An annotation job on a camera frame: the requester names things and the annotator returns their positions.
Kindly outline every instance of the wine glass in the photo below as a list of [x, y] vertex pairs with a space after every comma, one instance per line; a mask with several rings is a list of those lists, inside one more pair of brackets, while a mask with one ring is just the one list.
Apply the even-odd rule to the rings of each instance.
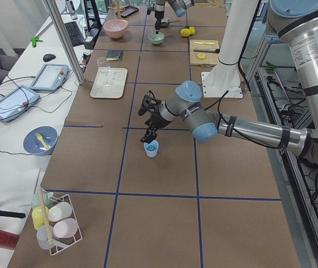
[[97, 66], [98, 66], [98, 70], [105, 75], [105, 81], [103, 85], [105, 87], [111, 87], [113, 85], [113, 82], [108, 80], [108, 73], [110, 70], [108, 60], [105, 57], [98, 58]]

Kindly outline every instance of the desk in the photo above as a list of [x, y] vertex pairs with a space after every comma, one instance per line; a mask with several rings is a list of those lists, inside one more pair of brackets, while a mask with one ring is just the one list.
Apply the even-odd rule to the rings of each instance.
[[[174, 18], [170, 8], [166, 17]], [[150, 89], [165, 99], [185, 80], [201, 83], [207, 70], [189, 66], [181, 27], [196, 27], [191, 38], [221, 42], [224, 9], [190, 8], [163, 30], [158, 46], [147, 39], [154, 18], [145, 7], [128, 22], [120, 40], [101, 32], [88, 83], [78, 89], [42, 181], [70, 193], [84, 238], [50, 256], [39, 249], [29, 218], [9, 267], [299, 267], [265, 148], [224, 136], [198, 144], [179, 119], [158, 132], [155, 158], [139, 142], [143, 95]], [[91, 99], [96, 59], [108, 49], [124, 50], [123, 60], [112, 62], [128, 69], [124, 96]], [[248, 93], [225, 99], [221, 111], [256, 119]]]
[[[69, 15], [63, 15], [64, 22], [70, 21]], [[49, 24], [50, 18], [44, 23], [43, 28]], [[9, 73], [10, 78], [23, 76], [35, 76], [43, 66], [42, 57], [44, 54], [53, 53], [56, 59], [50, 63], [69, 64], [62, 44], [57, 36], [54, 26], [51, 26], [42, 36], [42, 43], [37, 43], [36, 48], [31, 43], [25, 49], [16, 65]], [[74, 48], [80, 60], [83, 52], [89, 53], [84, 46]], [[17, 84], [29, 86], [32, 79], [16, 80]], [[60, 134], [64, 125], [64, 119], [74, 100], [78, 84], [75, 75], [69, 76], [63, 85], [64, 89], [59, 89], [50, 96], [44, 97], [47, 93], [41, 93], [42, 98], [36, 103], [46, 111], [53, 111], [60, 103], [69, 99], [53, 113], [46, 113], [38, 108], [30, 108], [18, 119], [11, 123], [0, 122], [0, 149], [8, 152], [22, 152], [23, 139], [34, 128], [39, 126], [53, 126]], [[0, 94], [6, 95], [14, 90], [16, 86], [12, 82], [4, 83], [0, 87]], [[23, 212], [28, 215], [31, 205], [32, 193], [37, 182], [40, 182], [51, 156], [37, 157], [25, 155], [7, 155], [0, 153], [0, 204], [1, 210]], [[21, 233], [26, 219], [15, 219], [0, 217], [0, 229]], [[13, 251], [0, 248], [0, 268], [7, 266]]]

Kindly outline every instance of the bowl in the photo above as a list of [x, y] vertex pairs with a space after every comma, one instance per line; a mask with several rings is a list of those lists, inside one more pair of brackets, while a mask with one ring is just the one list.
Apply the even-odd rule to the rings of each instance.
[[57, 134], [56, 129], [53, 127], [38, 127], [26, 135], [24, 138], [23, 147], [25, 151], [32, 155], [51, 155], [55, 149], [58, 138], [59, 135]]
[[119, 39], [127, 32], [128, 21], [109, 20], [104, 23], [103, 28], [109, 37], [113, 39]]
[[148, 35], [148, 38], [152, 42], [153, 45], [159, 45], [159, 44], [163, 43], [164, 37], [165, 37], [165, 35], [162, 32], [159, 32], [159, 33], [151, 32]]

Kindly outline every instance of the computer mouse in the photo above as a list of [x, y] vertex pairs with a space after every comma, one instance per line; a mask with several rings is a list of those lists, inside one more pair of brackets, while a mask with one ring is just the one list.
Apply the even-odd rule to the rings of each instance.
[[50, 60], [53, 60], [54, 58], [56, 58], [56, 56], [54, 54], [45, 54], [43, 57], [42, 57], [42, 60], [44, 62], [48, 62]]

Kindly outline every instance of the cutting board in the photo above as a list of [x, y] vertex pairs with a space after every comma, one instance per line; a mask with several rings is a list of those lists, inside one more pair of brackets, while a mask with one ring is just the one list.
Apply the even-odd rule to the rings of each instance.
[[[212, 42], [214, 45], [199, 45], [194, 42]], [[219, 61], [218, 53], [208, 53], [208, 52], [197, 52], [194, 51], [195, 47], [199, 47], [202, 49], [219, 49], [219, 41], [217, 40], [190, 40], [190, 65], [198, 66], [198, 65], [216, 65]], [[206, 55], [205, 59], [199, 60], [197, 58], [198, 53], [204, 53]]]

